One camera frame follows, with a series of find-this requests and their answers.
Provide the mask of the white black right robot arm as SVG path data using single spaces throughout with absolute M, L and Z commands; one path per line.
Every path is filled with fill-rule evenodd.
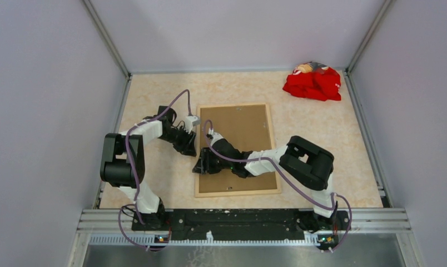
M 300 226 L 311 233 L 335 229 L 338 203 L 332 185 L 332 153 L 300 136 L 292 136 L 279 148 L 261 151 L 239 151 L 218 134 L 207 138 L 210 146 L 201 149 L 194 173 L 213 175 L 230 170 L 245 179 L 269 172 L 283 176 L 287 172 L 311 191 L 310 195 L 300 192 L 314 206 L 308 218 L 300 219 Z

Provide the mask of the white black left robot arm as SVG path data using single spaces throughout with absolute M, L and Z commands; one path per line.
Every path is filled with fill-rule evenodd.
M 103 142 L 100 178 L 119 188 L 132 201 L 131 210 L 135 228 L 159 230 L 167 216 L 162 200 L 152 192 L 145 181 L 145 146 L 155 139 L 163 140 L 181 155 L 195 157 L 196 133 L 200 118 L 189 114 L 175 125 L 174 109 L 160 106 L 158 113 L 147 116 L 129 130 L 108 133 Z

